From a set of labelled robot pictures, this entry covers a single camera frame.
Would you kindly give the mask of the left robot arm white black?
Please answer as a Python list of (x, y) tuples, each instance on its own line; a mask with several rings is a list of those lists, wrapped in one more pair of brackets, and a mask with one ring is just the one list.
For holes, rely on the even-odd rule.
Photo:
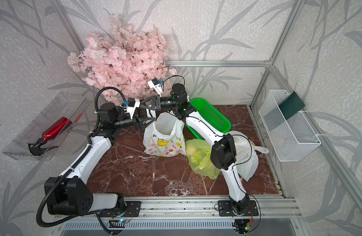
[(101, 213), (125, 214), (128, 206), (121, 193), (92, 193), (88, 179), (104, 154), (118, 138), (121, 129), (133, 126), (145, 129), (155, 121), (155, 112), (161, 109), (157, 102), (146, 104), (139, 100), (124, 101), (122, 106), (94, 103), (97, 123), (87, 136), (87, 145), (74, 162), (58, 177), (49, 178), (45, 184), (45, 197), (41, 201), (36, 222), (48, 228), (78, 216)]

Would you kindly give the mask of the clear wall tray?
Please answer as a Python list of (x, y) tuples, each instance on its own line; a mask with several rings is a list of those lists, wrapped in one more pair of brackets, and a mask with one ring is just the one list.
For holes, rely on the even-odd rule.
[[(60, 92), (37, 116), (36, 118), (3, 149), (2, 153), (15, 160), (49, 161), (62, 145), (70, 131), (80, 120), (89, 104), (87, 98), (74, 94)], [(58, 148), (45, 152), (41, 156), (30, 153), (28, 144), (33, 144), (61, 117), (68, 118), (72, 125), (57, 138), (46, 146), (58, 146)]]

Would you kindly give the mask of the white printed plastic bag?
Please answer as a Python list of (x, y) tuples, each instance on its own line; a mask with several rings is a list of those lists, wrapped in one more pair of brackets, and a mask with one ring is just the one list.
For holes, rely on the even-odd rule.
[(239, 131), (229, 131), (234, 138), (236, 147), (236, 168), (238, 174), (245, 180), (249, 181), (258, 168), (259, 153), (268, 154), (269, 149), (262, 146), (256, 146), (246, 135)]

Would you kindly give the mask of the green avocado plastic bag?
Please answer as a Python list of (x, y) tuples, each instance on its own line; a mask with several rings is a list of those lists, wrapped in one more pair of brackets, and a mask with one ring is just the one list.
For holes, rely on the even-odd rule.
[(193, 172), (209, 177), (211, 180), (217, 179), (221, 171), (210, 160), (211, 146), (209, 143), (205, 140), (192, 139), (186, 141), (185, 145), (186, 156)]

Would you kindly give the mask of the dark green card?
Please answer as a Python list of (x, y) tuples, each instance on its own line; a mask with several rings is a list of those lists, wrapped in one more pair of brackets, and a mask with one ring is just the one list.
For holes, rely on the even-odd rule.
[(305, 103), (295, 91), (279, 104), (280, 111), (282, 112), (285, 120), (294, 116), (304, 107)]

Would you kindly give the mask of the red spray bottle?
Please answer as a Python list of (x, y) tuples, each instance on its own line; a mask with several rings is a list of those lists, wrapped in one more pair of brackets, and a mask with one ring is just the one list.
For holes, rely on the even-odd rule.
[(58, 148), (58, 146), (46, 146), (51, 141), (55, 140), (58, 135), (66, 131), (72, 122), (66, 118), (61, 117), (55, 123), (53, 123), (48, 129), (46, 129), (40, 138), (33, 144), (28, 144), (29, 151), (34, 156), (41, 156), (45, 152)]

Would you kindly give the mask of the pink cherry blossom bouquet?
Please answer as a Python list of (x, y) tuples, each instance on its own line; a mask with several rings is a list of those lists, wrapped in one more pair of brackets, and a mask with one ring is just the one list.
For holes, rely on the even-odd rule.
[(149, 31), (136, 30), (133, 24), (123, 23), (120, 16), (111, 16), (111, 36), (91, 33), (87, 46), (79, 54), (70, 53), (68, 65), (75, 72), (86, 73), (83, 81), (104, 91), (102, 96), (115, 104), (122, 100), (112, 88), (125, 97), (145, 98), (154, 94), (148, 87), (152, 79), (163, 80), (177, 74), (165, 64), (167, 42), (157, 27)]

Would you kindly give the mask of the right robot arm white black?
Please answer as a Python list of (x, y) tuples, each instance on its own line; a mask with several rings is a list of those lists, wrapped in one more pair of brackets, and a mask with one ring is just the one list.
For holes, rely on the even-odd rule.
[(156, 91), (157, 95), (141, 101), (139, 107), (147, 110), (147, 116), (143, 118), (143, 129), (154, 124), (156, 111), (167, 110), (174, 112), (173, 115), (178, 120), (198, 132), (211, 146), (212, 164), (223, 173), (229, 188), (233, 212), (238, 216), (243, 215), (250, 203), (250, 198), (238, 179), (238, 174), (235, 173), (236, 147), (233, 136), (223, 134), (204, 119), (204, 116), (188, 101), (184, 85), (174, 84), (172, 96), (162, 97), (161, 85), (154, 82), (155, 80), (149, 81), (148, 85)]

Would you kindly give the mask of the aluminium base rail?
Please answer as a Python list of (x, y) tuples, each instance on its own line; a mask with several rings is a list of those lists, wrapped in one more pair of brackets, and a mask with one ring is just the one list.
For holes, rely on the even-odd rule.
[(124, 218), (139, 219), (220, 219), (220, 218), (301, 218), (302, 214), (294, 198), (282, 195), (253, 195), (256, 204), (245, 214), (235, 215), (228, 204), (228, 196), (178, 196), (178, 197), (127, 197), (128, 210)]

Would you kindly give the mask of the green plastic basket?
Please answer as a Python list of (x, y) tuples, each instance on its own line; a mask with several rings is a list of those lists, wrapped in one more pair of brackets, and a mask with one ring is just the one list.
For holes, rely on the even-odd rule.
[(230, 131), (231, 122), (205, 99), (195, 98), (188, 103), (189, 105), (183, 105), (181, 109), (185, 112), (189, 112), (193, 111), (191, 108), (191, 106), (193, 106), (206, 122), (222, 133), (222, 135), (218, 135), (218, 137), (223, 137), (225, 133)]

